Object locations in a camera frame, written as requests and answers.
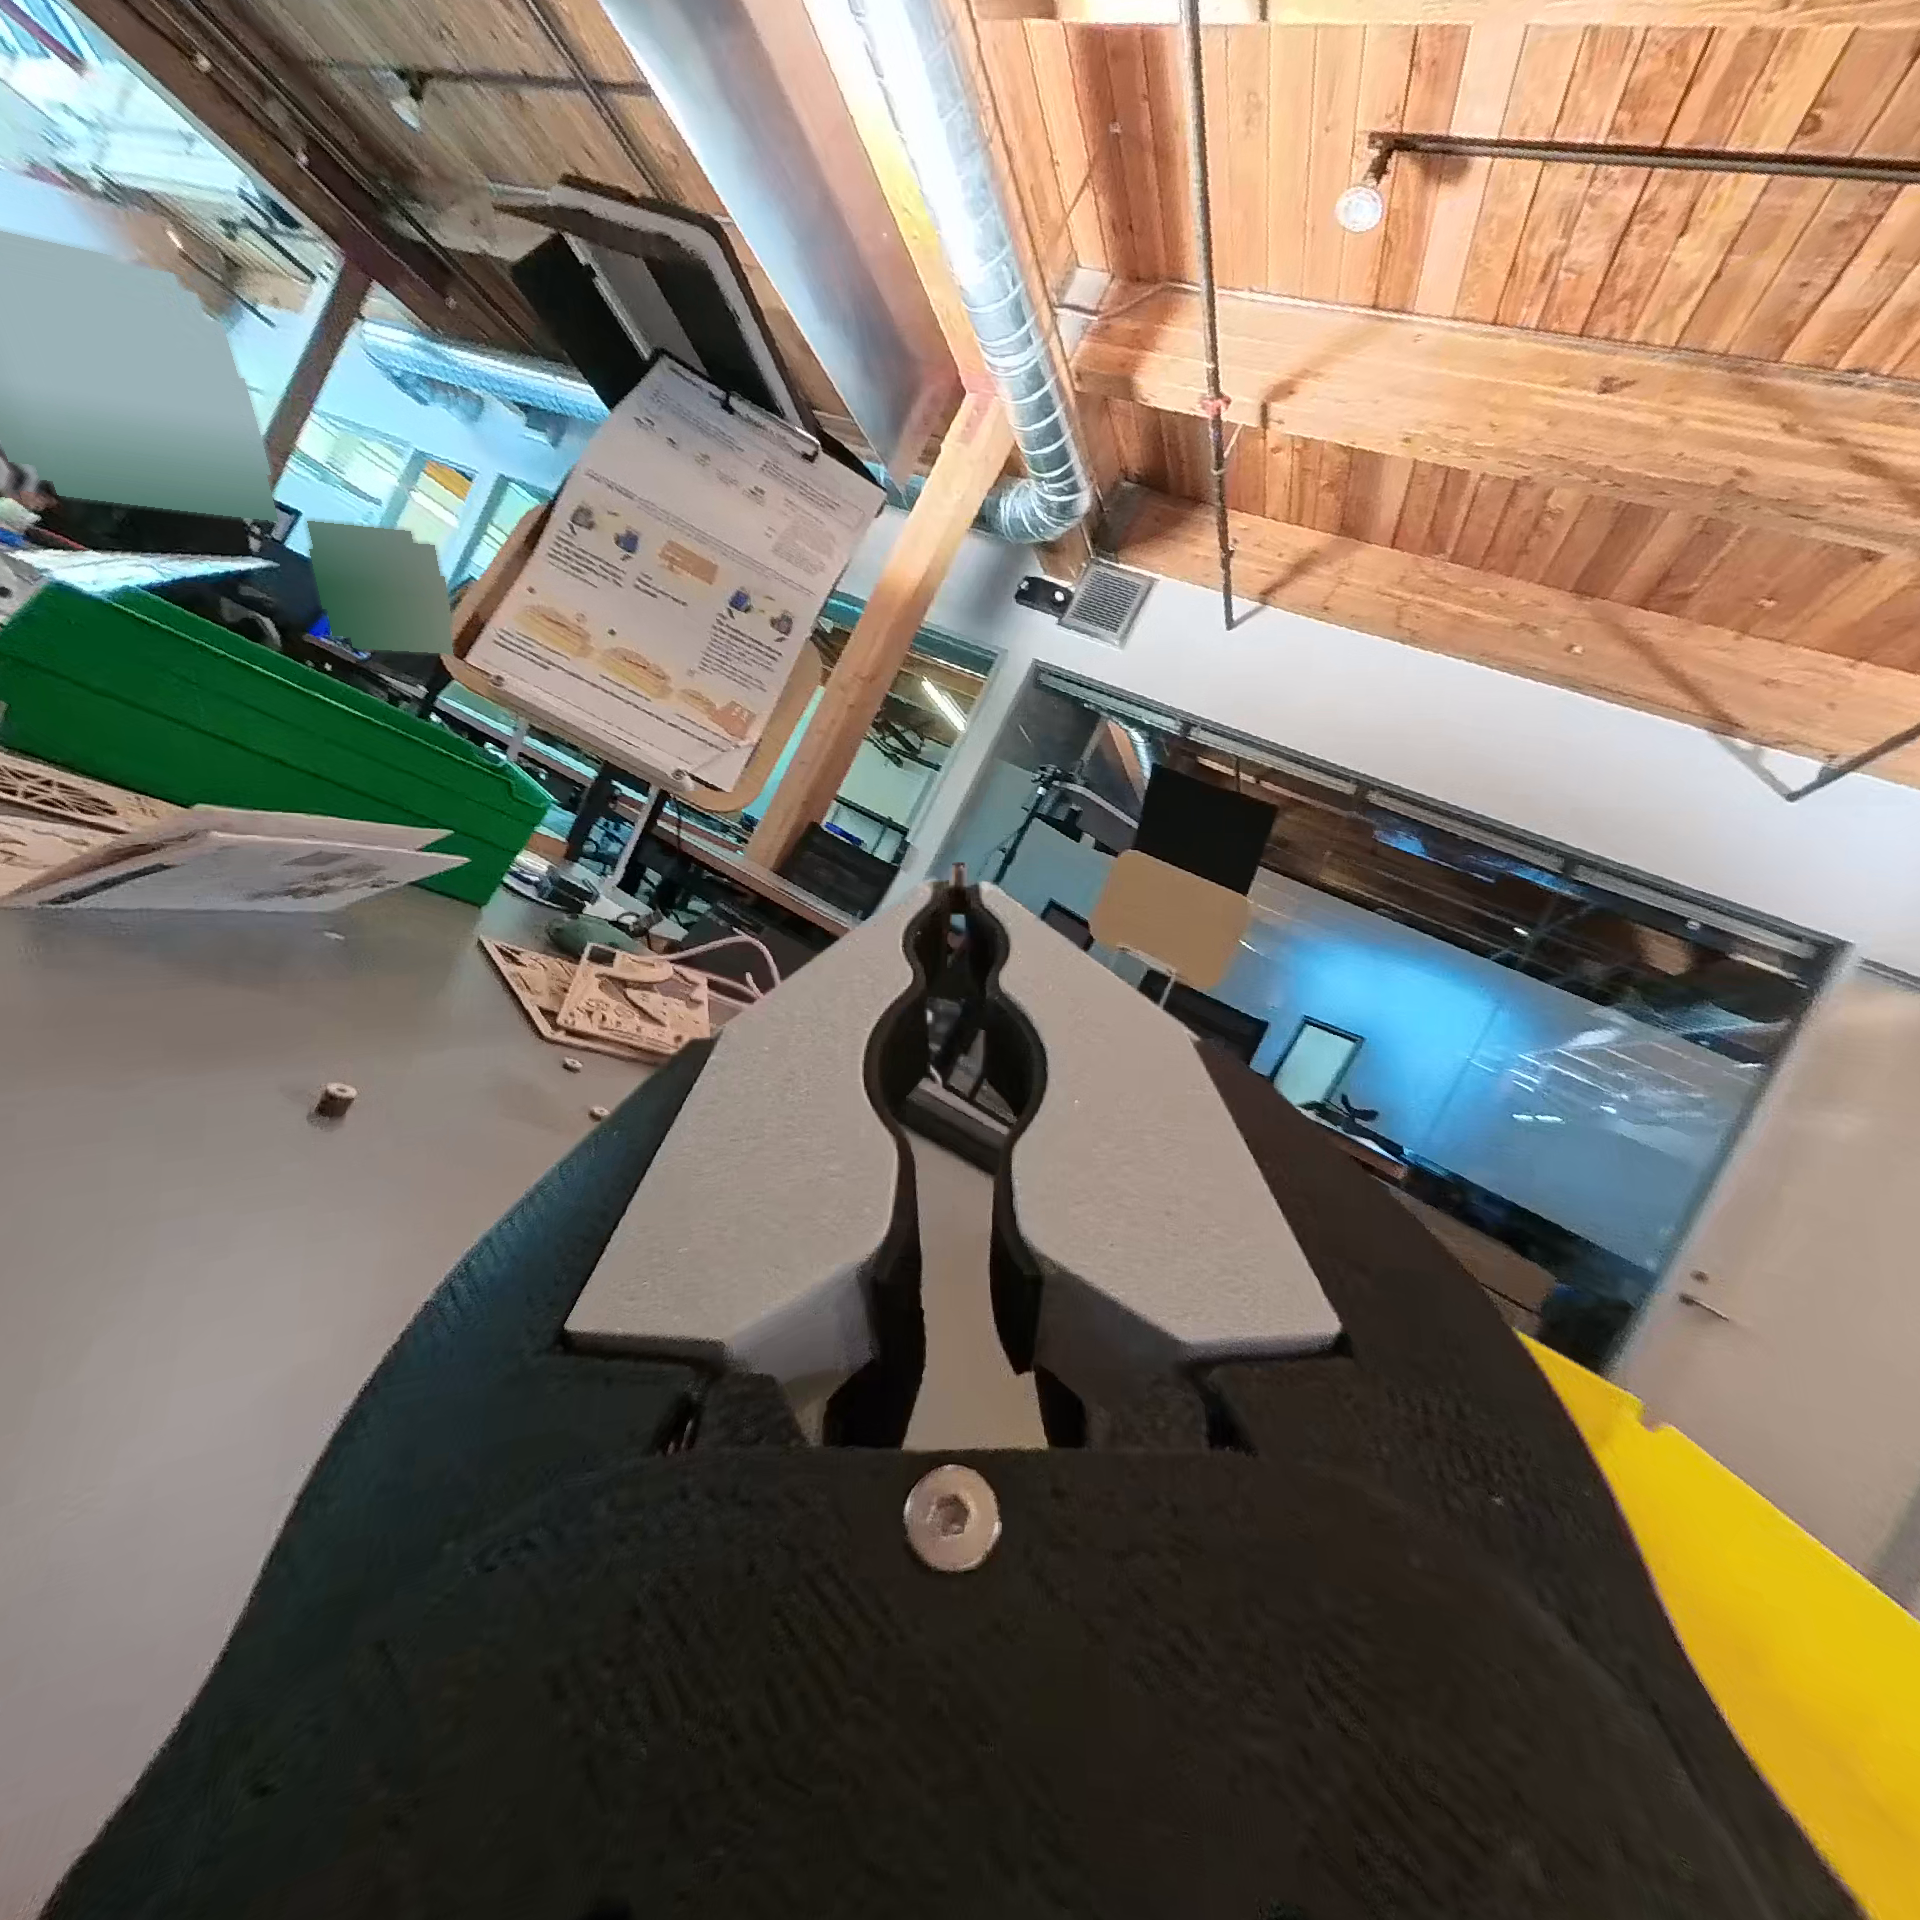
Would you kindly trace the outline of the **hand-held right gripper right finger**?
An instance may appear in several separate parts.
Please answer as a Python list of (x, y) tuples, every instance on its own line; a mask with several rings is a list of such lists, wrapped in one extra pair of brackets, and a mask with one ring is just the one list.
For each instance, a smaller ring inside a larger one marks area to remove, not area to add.
[(997, 1153), (991, 1299), (1053, 1449), (1205, 1443), (1220, 1365), (1343, 1326), (1214, 1055), (997, 886), (964, 892)]

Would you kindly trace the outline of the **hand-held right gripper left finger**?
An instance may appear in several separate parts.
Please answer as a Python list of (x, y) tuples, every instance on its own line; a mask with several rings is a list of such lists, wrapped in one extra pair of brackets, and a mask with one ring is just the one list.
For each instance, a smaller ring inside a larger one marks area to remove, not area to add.
[(903, 1106), (951, 895), (918, 886), (705, 1050), (563, 1322), (598, 1358), (763, 1373), (823, 1440), (897, 1449), (924, 1386), (924, 1240)]

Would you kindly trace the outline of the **laser-cut wooden parts sheet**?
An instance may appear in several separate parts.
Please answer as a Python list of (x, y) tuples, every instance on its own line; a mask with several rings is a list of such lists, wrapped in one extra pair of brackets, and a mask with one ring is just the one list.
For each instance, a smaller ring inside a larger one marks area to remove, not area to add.
[(574, 1043), (671, 1060), (714, 1040), (708, 976), (670, 958), (593, 942), (584, 949), (555, 1025)]
[(474, 945), (544, 1043), (587, 1046), (587, 1038), (561, 1019), (580, 968), (578, 959), (487, 933)]

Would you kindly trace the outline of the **tan sign board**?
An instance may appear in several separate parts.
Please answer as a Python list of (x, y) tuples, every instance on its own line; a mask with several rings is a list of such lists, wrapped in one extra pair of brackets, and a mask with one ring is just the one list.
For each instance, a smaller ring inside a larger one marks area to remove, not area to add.
[(1147, 852), (1120, 852), (1091, 902), (1091, 940), (1197, 990), (1214, 990), (1247, 936), (1253, 899)]

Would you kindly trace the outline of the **black flat panel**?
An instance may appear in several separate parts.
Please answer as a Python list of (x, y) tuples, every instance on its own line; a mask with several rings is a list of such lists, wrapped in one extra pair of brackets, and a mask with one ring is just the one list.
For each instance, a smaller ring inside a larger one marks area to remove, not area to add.
[(1161, 763), (1143, 789), (1131, 848), (1247, 898), (1257, 882), (1278, 815), (1278, 802)]

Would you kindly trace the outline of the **wooden clipboard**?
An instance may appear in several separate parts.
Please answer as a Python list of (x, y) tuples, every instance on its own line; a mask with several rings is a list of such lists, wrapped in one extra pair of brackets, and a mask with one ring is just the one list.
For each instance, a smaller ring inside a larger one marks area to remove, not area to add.
[(541, 730), (565, 736), (570, 743), (580, 745), (587, 758), (610, 763), (617, 775), (660, 786), (671, 800), (691, 802), (695, 808), (714, 816), (744, 815), (747, 805), (755, 802), (755, 796), (773, 780), (777, 780), (784, 750), (798, 743), (801, 723), (827, 682), (823, 653), (811, 640), (803, 642), (801, 660), (774, 702), (770, 728), (755, 743), (741, 776), (730, 789), (721, 789), (685, 768), (667, 772), (653, 760), (637, 758), (625, 745), (617, 745), (613, 735), (594, 728), (587, 718), (570, 718), (547, 693), (510, 682), (504, 673), (468, 660), (473, 649), (480, 642), (494, 615), (504, 609), (507, 596), (527, 570), (527, 562), (531, 559), (551, 515), (551, 503), (544, 503), (538, 510), (527, 515), (501, 542), (501, 550), (490, 569), (460, 590), (460, 596), (453, 603), (453, 649), (441, 653), (438, 663), (454, 682), (501, 709), (510, 709)]

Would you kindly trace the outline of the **printed paper booklet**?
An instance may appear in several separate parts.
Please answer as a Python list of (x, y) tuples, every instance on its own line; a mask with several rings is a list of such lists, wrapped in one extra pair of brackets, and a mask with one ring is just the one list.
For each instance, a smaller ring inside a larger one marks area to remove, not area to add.
[(465, 869), (447, 828), (194, 805), (127, 832), (3, 823), (5, 909), (327, 915)]

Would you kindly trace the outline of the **printed instruction sheet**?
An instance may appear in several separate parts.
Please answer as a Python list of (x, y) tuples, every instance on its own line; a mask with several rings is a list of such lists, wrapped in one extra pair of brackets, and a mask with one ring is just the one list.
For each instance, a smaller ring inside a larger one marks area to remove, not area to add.
[(725, 793), (881, 506), (867, 465), (654, 355), (465, 668), (600, 760)]

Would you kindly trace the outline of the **grey door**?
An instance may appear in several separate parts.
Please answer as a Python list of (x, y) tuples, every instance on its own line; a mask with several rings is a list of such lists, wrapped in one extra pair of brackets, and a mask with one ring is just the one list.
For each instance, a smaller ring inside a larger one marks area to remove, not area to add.
[(1918, 1610), (1918, 976), (1821, 993), (1615, 1379)]

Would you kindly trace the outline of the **green plastic bin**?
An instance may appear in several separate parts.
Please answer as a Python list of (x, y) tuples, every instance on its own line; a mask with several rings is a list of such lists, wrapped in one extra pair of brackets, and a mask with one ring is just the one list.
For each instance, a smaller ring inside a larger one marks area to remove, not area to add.
[(433, 895), (484, 906), (547, 819), (544, 786), (145, 590), (38, 589), (3, 623), (3, 745), (163, 802), (441, 828)]

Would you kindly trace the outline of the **yellow plastic bin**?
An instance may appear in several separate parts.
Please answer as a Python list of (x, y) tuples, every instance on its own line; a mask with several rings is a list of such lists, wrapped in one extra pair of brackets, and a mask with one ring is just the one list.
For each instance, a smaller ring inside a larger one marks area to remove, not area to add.
[(1918, 1619), (1630, 1390), (1520, 1346), (1745, 1758), (1870, 1916), (1915, 1916)]

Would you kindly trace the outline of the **lattice-cut wooden sheet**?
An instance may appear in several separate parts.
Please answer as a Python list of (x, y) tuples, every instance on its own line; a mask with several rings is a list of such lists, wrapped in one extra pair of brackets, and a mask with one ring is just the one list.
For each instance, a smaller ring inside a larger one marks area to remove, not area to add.
[(85, 856), (118, 856), (183, 808), (3, 750), (3, 899)]

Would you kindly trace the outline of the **hanging threaded rod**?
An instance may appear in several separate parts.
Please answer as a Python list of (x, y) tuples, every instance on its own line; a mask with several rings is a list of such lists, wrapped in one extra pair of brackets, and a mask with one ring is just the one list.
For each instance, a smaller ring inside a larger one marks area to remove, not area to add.
[(1217, 276), (1214, 276), (1214, 218), (1211, 218), (1211, 148), (1210, 148), (1210, 109), (1204, 76), (1204, 5), (1181, 3), (1181, 48), (1187, 86), (1187, 130), (1188, 130), (1188, 186), (1191, 223), (1197, 249), (1197, 305), (1204, 325), (1204, 420), (1210, 429), (1210, 496), (1214, 515), (1214, 558), (1220, 586), (1220, 628), (1231, 630), (1238, 619), (1235, 595), (1235, 535), (1225, 500), (1225, 412), (1230, 398), (1220, 383), (1220, 325), (1217, 325)]

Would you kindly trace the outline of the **black horizontal ceiling pipe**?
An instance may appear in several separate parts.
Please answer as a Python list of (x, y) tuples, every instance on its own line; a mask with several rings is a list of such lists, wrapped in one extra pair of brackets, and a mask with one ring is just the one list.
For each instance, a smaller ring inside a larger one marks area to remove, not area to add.
[(1827, 180), (1910, 188), (1918, 186), (1915, 158), (1861, 158), (1761, 148), (1677, 148), (1633, 142), (1571, 142), (1551, 136), (1468, 136), (1445, 130), (1371, 130), (1368, 150), (1381, 172), (1398, 158), (1431, 159), (1525, 159), (1537, 165), (1620, 165), (1658, 175), (1740, 175), (1763, 180)]

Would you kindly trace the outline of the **wooden support post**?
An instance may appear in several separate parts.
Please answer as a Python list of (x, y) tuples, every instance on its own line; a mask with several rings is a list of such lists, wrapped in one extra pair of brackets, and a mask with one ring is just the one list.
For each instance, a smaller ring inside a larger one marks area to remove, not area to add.
[(1003, 476), (1011, 449), (1011, 422), (1001, 398), (971, 389), (948, 420), (927, 486), (907, 510), (900, 536), (823, 685), (823, 700), (748, 839), (747, 856), (755, 865), (781, 870), (803, 832), (821, 823), (837, 800), (841, 782), (851, 772), (857, 748), (900, 673), (975, 515)]

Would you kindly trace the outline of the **wall vent grille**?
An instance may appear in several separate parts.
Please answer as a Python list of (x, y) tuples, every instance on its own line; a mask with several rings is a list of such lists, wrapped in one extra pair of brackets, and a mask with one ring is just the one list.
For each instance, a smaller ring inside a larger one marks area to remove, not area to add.
[(1057, 615), (1064, 630), (1123, 649), (1157, 580), (1114, 559), (1088, 559)]

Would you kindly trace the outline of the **silver round ventilation duct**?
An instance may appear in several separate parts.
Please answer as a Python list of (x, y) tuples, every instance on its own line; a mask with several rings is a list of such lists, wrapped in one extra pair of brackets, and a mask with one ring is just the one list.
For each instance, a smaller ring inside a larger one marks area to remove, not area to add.
[(997, 180), (964, 35), (945, 3), (851, 3), (848, 10), (1023, 463), (975, 523), (1014, 546), (1065, 539), (1095, 509), (1091, 472)]

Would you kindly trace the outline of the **grey rectangular duct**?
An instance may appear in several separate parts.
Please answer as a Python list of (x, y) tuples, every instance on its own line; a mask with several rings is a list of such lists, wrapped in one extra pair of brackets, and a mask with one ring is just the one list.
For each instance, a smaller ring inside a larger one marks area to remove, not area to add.
[(607, 3), (875, 458), (913, 476), (964, 376), (803, 3)]

